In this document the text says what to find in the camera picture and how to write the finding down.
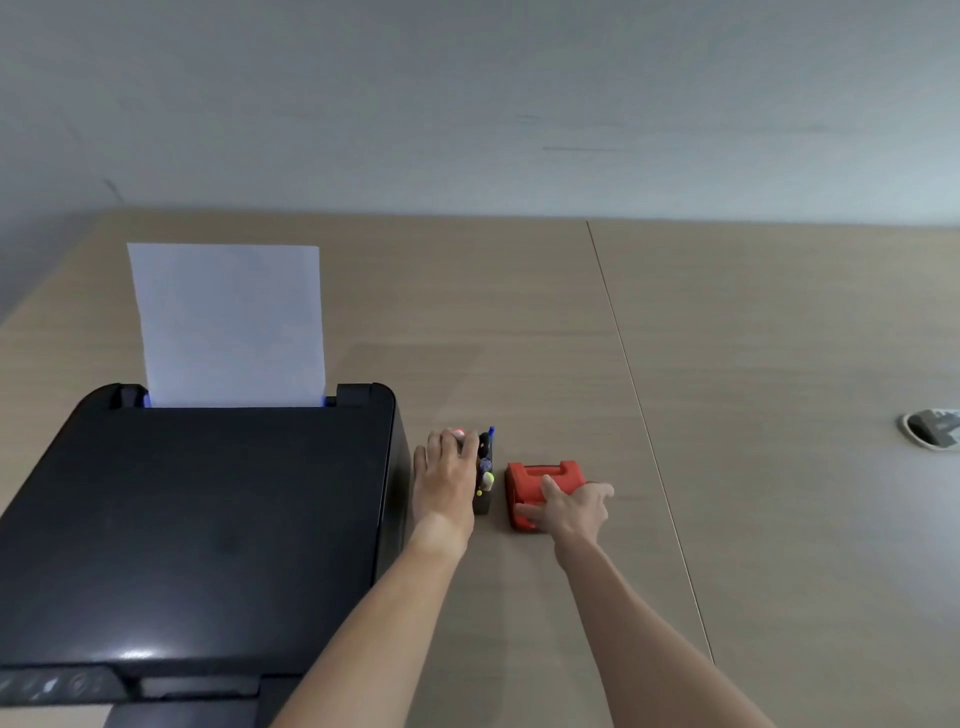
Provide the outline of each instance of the forearm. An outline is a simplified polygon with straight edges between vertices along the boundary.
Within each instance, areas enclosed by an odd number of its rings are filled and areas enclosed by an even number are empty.
[[[616,728],[772,724],[644,602],[596,544],[558,546]]]
[[[273,728],[402,726],[457,562],[412,539],[334,635]]]

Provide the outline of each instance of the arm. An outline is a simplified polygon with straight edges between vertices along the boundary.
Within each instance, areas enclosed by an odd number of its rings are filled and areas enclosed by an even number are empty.
[[[545,477],[542,489],[545,506],[518,504],[516,510],[553,536],[616,728],[772,728],[746,695],[631,589],[597,545],[612,486],[588,483],[567,496]]]
[[[477,445],[471,432],[461,454],[445,430],[417,448],[410,543],[337,630],[273,728],[403,725],[473,529]]]

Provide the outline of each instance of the red object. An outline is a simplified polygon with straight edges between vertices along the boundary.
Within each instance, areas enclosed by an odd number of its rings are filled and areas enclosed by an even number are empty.
[[[586,483],[583,474],[580,472],[580,466],[573,460],[562,460],[560,465],[508,464],[503,490],[507,494],[507,512],[510,514],[510,525],[517,531],[532,532],[537,530],[537,527],[532,523],[514,513],[514,506],[517,503],[530,503],[532,505],[543,503],[540,479],[544,475],[552,477],[568,496]]]

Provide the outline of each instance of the right hand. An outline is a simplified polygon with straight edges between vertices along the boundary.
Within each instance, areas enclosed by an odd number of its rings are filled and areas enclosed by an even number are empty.
[[[587,483],[568,496],[549,475],[540,479],[543,505],[518,503],[514,513],[546,531],[557,546],[567,541],[586,540],[596,544],[600,526],[607,519],[604,500],[613,496],[610,483]]]

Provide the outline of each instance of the printer lid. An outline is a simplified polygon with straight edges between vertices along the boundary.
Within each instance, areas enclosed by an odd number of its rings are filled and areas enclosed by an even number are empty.
[[[0,667],[305,672],[373,582],[393,393],[147,409],[120,386],[78,405],[0,518]]]

